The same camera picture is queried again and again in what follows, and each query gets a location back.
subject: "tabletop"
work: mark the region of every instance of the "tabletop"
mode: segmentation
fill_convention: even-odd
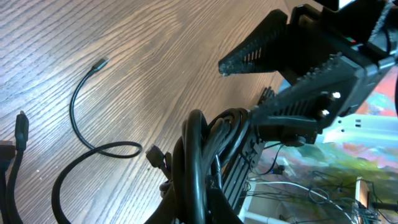
[[[277,73],[222,78],[218,60],[278,0],[10,0],[0,7],[0,140],[14,140],[20,110],[29,141],[16,184],[24,223],[55,223],[51,190],[60,171],[88,149],[76,138],[68,104],[101,57],[107,66],[81,89],[75,114],[93,145],[136,141],[172,151],[192,109],[207,120],[250,108]],[[120,147],[109,152],[131,153]],[[165,177],[144,153],[133,159],[94,155],[67,176],[62,208],[72,223],[142,223],[161,201]]]

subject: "wooden surface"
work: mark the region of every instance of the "wooden surface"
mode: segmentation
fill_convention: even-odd
[[[217,62],[279,0],[22,0],[0,7],[0,139],[14,140],[15,117],[30,119],[16,202],[25,223],[55,223],[50,194],[60,171],[87,148],[68,117],[73,90],[102,56],[111,60],[82,88],[76,120],[95,146],[137,141],[172,151],[190,110],[210,121],[251,107],[275,74],[221,78]],[[113,149],[127,153],[133,149]],[[160,202],[165,180],[144,153],[94,155],[61,189],[72,223],[142,223]]]

